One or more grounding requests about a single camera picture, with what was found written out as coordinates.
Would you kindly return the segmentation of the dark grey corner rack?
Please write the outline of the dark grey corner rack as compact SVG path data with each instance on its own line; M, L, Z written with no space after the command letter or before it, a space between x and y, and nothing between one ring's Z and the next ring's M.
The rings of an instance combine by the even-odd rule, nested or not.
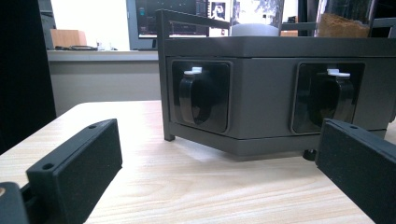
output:
M249 157L318 146L322 121L384 136L396 118L396 38L169 38L158 28L167 141Z

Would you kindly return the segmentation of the grey counter ledge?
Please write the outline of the grey counter ledge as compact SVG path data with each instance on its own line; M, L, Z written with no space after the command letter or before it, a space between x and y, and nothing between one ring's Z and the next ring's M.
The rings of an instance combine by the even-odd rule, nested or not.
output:
M157 61L157 51L77 51L48 50L50 62L148 62Z

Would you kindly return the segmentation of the silver-lidded jar of white powder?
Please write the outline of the silver-lidded jar of white powder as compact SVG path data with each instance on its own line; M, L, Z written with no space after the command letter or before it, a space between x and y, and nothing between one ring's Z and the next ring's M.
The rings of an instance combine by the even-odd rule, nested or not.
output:
M284 0L233 0L230 36L280 36Z

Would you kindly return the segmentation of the brown cardboard box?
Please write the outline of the brown cardboard box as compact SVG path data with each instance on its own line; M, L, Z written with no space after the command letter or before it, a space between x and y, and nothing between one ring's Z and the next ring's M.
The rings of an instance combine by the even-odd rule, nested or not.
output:
M54 47L86 46L85 33L80 30L50 30Z

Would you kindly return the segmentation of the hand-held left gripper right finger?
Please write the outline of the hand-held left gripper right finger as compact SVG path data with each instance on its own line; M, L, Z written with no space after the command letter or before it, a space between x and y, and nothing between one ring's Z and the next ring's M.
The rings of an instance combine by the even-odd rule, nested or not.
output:
M375 224L396 224L396 145L326 119L316 165Z

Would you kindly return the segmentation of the computer monitor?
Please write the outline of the computer monitor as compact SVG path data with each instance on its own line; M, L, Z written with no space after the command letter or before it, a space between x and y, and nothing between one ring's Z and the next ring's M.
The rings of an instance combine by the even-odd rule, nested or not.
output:
M126 0L131 50L156 50L157 29L169 38L211 36L228 31L228 0Z

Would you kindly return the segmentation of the white-lidded jar of brown powder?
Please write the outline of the white-lidded jar of brown powder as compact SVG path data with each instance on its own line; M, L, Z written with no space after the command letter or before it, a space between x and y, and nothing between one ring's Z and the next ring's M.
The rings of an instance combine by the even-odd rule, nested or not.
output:
M377 0L319 0L314 37L366 38Z

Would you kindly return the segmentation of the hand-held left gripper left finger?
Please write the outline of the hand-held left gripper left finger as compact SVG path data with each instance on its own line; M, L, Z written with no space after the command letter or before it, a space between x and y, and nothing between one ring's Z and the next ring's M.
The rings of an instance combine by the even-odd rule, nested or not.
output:
M27 171L34 224L83 224L122 167L118 122L87 126Z

